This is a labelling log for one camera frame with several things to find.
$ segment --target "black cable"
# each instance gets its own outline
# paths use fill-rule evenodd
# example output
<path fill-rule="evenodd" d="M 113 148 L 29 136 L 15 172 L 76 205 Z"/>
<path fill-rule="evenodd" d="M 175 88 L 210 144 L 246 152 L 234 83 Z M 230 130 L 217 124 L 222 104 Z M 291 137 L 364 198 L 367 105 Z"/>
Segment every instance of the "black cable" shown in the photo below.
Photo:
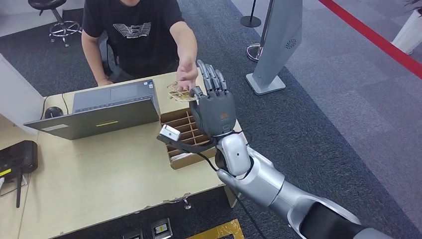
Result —
<path fill-rule="evenodd" d="M 201 154 L 201 153 L 197 153 L 197 155 L 201 156 L 202 158 L 204 158 L 208 164 L 211 166 L 211 168 L 217 172 L 217 169 L 214 167 L 214 165 L 211 163 L 210 159 L 207 158 L 205 155 Z M 246 209 L 245 205 L 242 203 L 242 201 L 240 200 L 240 198 L 234 193 L 234 196 L 236 197 L 236 199 L 239 201 L 239 204 L 241 205 L 241 207 L 243 208 L 243 210 L 245 211 L 245 213 L 248 215 L 249 219 L 251 220 L 252 224 L 254 225 L 254 227 L 256 228 L 256 230 L 258 231 L 259 235 L 263 238 L 263 239 L 267 239 L 264 234 L 262 234 L 261 230 L 259 229 L 256 221 L 254 220 L 254 218 L 250 215 L 250 213 L 248 212 L 248 210 Z"/>
<path fill-rule="evenodd" d="M 197 155 L 199 155 L 199 156 L 201 156 L 202 158 L 204 158 L 207 162 L 208 162 L 208 164 L 211 166 L 211 168 L 215 171 L 215 172 L 217 172 L 217 169 L 214 167 L 214 165 L 211 163 L 211 161 L 210 161 L 210 159 L 209 158 L 207 158 L 205 155 L 203 155 L 203 154 L 201 154 L 201 153 L 197 153 Z"/>
<path fill-rule="evenodd" d="M 63 102 L 65 103 L 67 114 L 69 114 L 69 108 L 67 108 L 67 104 L 66 104 L 65 97 L 63 96 L 63 94 L 64 93 L 62 93 L 62 99 L 63 99 Z"/>
<path fill-rule="evenodd" d="M 45 102 L 47 101 L 47 98 L 48 98 L 48 97 L 49 97 L 49 96 L 45 97 L 45 98 L 44 98 L 44 102 L 42 103 L 42 112 L 41 112 L 41 117 L 40 117 L 40 120 L 42 120 L 42 117 L 44 116 Z"/>
<path fill-rule="evenodd" d="M 251 133 L 249 133 L 248 131 L 246 131 L 246 130 L 241 130 L 241 131 L 239 131 L 239 132 L 235 132 L 235 133 L 237 133 L 237 134 L 239 134 L 239 133 L 248 133 L 249 135 L 250 135 L 250 142 L 252 142 L 253 141 L 253 136 L 252 136 L 252 134 Z"/>
<path fill-rule="evenodd" d="M 245 205 L 242 203 L 242 201 L 240 200 L 240 198 L 238 198 L 238 196 L 234 193 L 234 196 L 236 197 L 236 199 L 238 200 L 239 204 L 241 205 L 241 207 L 243 208 L 243 210 L 245 211 L 245 213 L 248 215 L 249 219 L 251 220 L 252 224 L 254 225 L 254 227 L 256 228 L 256 230 L 258 231 L 259 235 L 263 238 L 263 239 L 267 239 L 264 234 L 262 234 L 261 230 L 259 229 L 256 221 L 254 220 L 254 218 L 250 215 L 250 213 L 248 212 L 248 210 L 246 209 Z"/>

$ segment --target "black t-shirt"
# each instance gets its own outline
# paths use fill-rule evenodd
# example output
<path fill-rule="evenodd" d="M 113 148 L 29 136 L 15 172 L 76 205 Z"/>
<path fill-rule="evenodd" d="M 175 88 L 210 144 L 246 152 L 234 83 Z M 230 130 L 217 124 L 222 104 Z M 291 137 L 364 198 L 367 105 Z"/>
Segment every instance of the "black t-shirt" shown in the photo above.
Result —
<path fill-rule="evenodd" d="M 176 0 L 86 0 L 83 29 L 99 37 L 107 32 L 116 46 L 119 66 L 133 76 L 160 74 L 178 59 L 170 27 L 183 21 Z"/>

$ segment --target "desk surface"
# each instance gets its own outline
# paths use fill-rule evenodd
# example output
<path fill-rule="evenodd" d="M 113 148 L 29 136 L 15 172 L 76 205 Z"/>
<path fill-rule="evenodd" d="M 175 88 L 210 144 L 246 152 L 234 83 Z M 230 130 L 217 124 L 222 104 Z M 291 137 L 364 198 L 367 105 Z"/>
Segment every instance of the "desk surface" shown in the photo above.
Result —
<path fill-rule="evenodd" d="M 12 122 L 0 115 L 0 149 L 7 148 L 22 140 L 36 141 L 36 136 L 32 136 L 13 126 Z M 20 197 L 20 208 L 16 208 L 16 191 L 0 198 L 0 235 L 1 238 L 17 238 L 19 234 L 20 221 L 22 219 L 23 205 L 25 205 L 28 186 L 23 187 Z"/>
<path fill-rule="evenodd" d="M 188 107 L 167 92 L 175 73 L 152 79 L 161 113 Z M 204 89 L 201 76 L 197 84 Z M 64 95 L 69 112 L 73 95 Z M 65 109 L 61 95 L 50 106 Z M 159 130 L 154 122 L 74 141 L 40 132 L 19 238 L 57 237 L 223 185 L 205 161 L 172 169 Z"/>

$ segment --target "man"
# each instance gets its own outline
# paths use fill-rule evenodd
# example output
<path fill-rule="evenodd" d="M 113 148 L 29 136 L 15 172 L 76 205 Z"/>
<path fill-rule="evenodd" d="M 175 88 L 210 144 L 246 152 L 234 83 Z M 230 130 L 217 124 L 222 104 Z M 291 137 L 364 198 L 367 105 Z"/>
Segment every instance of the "man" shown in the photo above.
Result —
<path fill-rule="evenodd" d="M 197 42 L 176 0 L 86 0 L 82 48 L 98 86 L 112 84 L 104 73 L 98 39 L 106 31 L 119 67 L 136 78 L 177 69 L 179 88 L 195 86 Z"/>

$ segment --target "stanchion base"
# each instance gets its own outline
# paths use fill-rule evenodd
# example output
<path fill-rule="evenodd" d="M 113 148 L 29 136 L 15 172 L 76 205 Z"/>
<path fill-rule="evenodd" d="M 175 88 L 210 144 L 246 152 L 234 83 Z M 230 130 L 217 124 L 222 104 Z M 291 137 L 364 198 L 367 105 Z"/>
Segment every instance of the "stanchion base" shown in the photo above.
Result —
<path fill-rule="evenodd" d="M 267 93 L 271 93 L 274 91 L 279 91 L 281 89 L 284 89 L 286 87 L 286 85 L 283 83 L 283 81 L 280 79 L 280 77 L 276 76 L 276 78 L 274 78 L 273 82 L 271 82 L 271 84 L 266 87 L 266 88 L 261 88 L 258 86 L 258 84 L 256 83 L 255 79 L 252 77 L 252 74 L 247 74 L 246 75 L 246 80 L 249 83 L 249 85 L 252 87 L 253 92 L 260 96 L 260 95 L 264 95 Z"/>
<path fill-rule="evenodd" d="M 247 27 L 257 27 L 261 25 L 261 20 L 253 16 L 252 21 L 250 21 L 250 16 L 244 16 L 240 19 L 240 24 Z"/>
<path fill-rule="evenodd" d="M 258 62 L 259 57 L 262 53 L 262 47 L 261 44 L 255 43 L 246 48 L 246 56 L 254 62 Z"/>

